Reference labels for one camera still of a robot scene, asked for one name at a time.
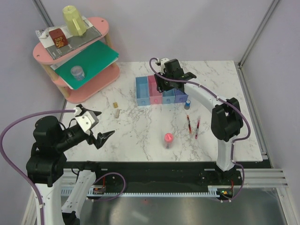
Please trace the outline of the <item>yellow plastic pitcher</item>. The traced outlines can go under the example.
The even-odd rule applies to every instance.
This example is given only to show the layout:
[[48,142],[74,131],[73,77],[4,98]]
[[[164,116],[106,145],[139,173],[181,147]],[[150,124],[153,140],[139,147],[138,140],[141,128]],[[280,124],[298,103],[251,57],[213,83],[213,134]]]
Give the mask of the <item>yellow plastic pitcher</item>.
[[62,12],[70,34],[73,36],[83,36],[87,30],[87,26],[77,8],[75,6],[66,6]]

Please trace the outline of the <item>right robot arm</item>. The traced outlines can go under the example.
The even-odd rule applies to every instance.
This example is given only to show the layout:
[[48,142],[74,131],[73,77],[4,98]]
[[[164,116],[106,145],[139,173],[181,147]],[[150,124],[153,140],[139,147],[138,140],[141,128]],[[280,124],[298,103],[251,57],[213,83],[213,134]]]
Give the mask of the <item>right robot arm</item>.
[[232,178],[230,170],[234,168],[232,144],[243,127],[238,100],[220,97],[196,83],[196,75],[191,72],[185,73],[177,59],[152,58],[150,68],[154,72],[158,92],[179,90],[198,101],[211,113],[210,128],[217,138],[216,164],[219,168],[214,177],[219,184],[229,182]]

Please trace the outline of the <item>aluminium frame rail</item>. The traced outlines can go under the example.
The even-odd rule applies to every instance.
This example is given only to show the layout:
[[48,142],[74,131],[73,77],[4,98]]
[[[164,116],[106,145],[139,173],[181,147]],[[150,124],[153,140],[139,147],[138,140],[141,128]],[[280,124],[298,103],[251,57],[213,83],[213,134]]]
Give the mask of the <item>aluminium frame rail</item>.
[[86,199],[105,202],[126,196],[210,197],[220,209],[207,205],[197,213],[232,224],[239,214],[233,204],[244,189],[287,186],[283,171],[267,160],[235,162],[225,172],[213,162],[68,162],[30,167],[27,181],[40,225],[77,225]]

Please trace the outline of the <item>orange marker pen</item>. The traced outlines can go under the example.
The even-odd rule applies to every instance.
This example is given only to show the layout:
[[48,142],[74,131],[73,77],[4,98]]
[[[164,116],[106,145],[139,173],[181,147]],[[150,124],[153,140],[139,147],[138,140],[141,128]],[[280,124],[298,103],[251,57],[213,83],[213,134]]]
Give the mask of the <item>orange marker pen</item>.
[[189,134],[191,135],[192,134],[192,128],[191,128],[191,124],[190,124],[190,118],[189,118],[188,115],[187,115],[187,125],[188,125]]

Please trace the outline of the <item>light blue end drawer box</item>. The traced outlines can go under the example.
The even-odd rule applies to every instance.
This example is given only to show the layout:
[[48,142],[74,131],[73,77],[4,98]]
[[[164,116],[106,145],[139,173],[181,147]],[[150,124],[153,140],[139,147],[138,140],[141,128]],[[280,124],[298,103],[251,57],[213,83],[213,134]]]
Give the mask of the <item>light blue end drawer box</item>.
[[148,77],[136,77],[136,101],[138,106],[150,105]]

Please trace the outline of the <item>blue cap glue bottle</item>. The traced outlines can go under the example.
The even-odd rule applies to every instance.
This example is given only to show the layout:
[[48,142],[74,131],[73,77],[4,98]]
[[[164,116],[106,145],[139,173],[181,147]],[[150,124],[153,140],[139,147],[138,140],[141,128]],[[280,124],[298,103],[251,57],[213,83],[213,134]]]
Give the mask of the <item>blue cap glue bottle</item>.
[[191,101],[190,100],[186,100],[185,105],[184,105],[184,109],[185,110],[189,110],[190,109],[190,104],[191,104]]

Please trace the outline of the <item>clear paper clip jar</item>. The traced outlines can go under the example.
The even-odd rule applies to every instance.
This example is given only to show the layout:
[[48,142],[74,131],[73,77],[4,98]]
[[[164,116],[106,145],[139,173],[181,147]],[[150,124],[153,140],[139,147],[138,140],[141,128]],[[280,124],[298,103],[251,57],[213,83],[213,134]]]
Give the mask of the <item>clear paper clip jar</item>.
[[70,72],[77,81],[81,81],[85,78],[85,73],[81,66],[72,67]]

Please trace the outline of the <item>pink marker pen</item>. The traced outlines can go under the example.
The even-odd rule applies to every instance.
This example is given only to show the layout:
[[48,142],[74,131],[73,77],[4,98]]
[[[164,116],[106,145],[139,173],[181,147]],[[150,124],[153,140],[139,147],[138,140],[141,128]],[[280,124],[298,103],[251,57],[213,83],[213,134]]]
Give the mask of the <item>pink marker pen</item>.
[[199,116],[199,117],[197,118],[197,125],[196,125],[196,129],[195,129],[195,139],[198,138],[199,127],[200,127],[200,121],[201,121],[201,117]]

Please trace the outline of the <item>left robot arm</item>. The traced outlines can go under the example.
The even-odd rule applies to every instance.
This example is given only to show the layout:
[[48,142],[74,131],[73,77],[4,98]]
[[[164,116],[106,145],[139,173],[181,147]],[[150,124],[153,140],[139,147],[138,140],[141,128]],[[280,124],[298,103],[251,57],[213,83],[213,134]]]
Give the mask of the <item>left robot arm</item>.
[[35,124],[35,143],[26,164],[27,175],[33,187],[39,225],[78,225],[80,213],[93,184],[99,184],[103,173],[93,162],[85,162],[79,169],[77,181],[67,201],[61,203],[61,189],[67,158],[64,154],[70,148],[86,141],[101,148],[114,131],[98,133],[92,128],[98,124],[101,112],[90,111],[82,105],[75,110],[76,124],[62,129],[55,116],[40,118]]

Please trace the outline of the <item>pink lid clear jar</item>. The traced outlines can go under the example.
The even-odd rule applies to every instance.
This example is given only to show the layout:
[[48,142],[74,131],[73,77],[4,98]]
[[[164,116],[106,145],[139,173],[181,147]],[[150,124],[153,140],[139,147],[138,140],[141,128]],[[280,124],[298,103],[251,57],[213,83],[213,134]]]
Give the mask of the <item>pink lid clear jar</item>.
[[166,149],[169,149],[172,147],[174,141],[174,136],[172,133],[166,133],[164,135],[164,147]]

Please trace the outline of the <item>red brown box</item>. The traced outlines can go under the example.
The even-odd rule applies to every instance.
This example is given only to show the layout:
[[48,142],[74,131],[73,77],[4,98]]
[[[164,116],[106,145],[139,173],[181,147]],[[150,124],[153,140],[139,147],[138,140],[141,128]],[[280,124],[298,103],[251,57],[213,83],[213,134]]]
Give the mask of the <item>red brown box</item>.
[[61,48],[68,45],[68,40],[60,28],[49,31],[49,35],[57,48]]

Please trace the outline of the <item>beige stapler remover piece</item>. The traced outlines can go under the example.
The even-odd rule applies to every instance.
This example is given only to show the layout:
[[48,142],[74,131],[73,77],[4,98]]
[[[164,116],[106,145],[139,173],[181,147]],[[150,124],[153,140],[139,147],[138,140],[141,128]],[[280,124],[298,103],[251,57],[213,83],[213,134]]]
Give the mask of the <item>beige stapler remover piece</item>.
[[116,110],[116,113],[115,113],[115,118],[119,118],[119,116],[120,116],[120,109],[117,109]]

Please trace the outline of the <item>light blue middle drawer box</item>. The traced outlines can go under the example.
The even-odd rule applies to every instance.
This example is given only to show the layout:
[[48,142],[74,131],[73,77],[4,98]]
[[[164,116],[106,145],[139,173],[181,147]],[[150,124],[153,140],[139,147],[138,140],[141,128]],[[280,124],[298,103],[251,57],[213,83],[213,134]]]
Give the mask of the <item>light blue middle drawer box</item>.
[[175,102],[175,91],[174,89],[164,91],[162,93],[162,104],[174,104]]

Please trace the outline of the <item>pink three tier shelf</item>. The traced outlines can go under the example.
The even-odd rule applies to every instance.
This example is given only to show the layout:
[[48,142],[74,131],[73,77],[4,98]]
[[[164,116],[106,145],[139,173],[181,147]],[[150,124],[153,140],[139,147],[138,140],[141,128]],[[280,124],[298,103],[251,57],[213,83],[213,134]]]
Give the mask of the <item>pink three tier shelf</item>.
[[106,19],[101,17],[89,17],[88,20],[93,24],[93,26],[100,31],[102,34],[101,37],[96,38],[95,40],[86,43],[85,45],[71,51],[70,53],[54,60],[50,54],[46,51],[41,43],[38,43],[33,49],[33,57],[35,60],[42,66],[45,72],[49,75],[51,81],[57,86],[59,91],[62,93],[64,98],[74,104],[82,103],[88,98],[95,95],[97,92],[102,90],[103,88],[107,87],[114,81],[119,78],[120,69],[118,65],[114,62],[98,74],[96,74],[93,78],[87,81],[83,86],[80,88],[73,90],[71,89],[67,83],[55,73],[55,71],[50,67],[52,64],[61,63],[65,60],[70,59],[71,57],[75,56],[84,48],[88,47],[89,45],[93,44],[94,42],[99,41],[100,39],[104,38],[106,44],[113,48],[110,36],[109,36],[109,24]]

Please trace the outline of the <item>pink drawer box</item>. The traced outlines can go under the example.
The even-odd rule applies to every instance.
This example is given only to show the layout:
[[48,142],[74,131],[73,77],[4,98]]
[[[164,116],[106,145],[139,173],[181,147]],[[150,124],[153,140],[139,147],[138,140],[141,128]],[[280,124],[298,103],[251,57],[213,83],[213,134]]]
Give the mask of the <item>pink drawer box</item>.
[[162,94],[157,91],[157,83],[154,75],[148,76],[148,85],[149,85],[150,104],[151,105],[162,104]]

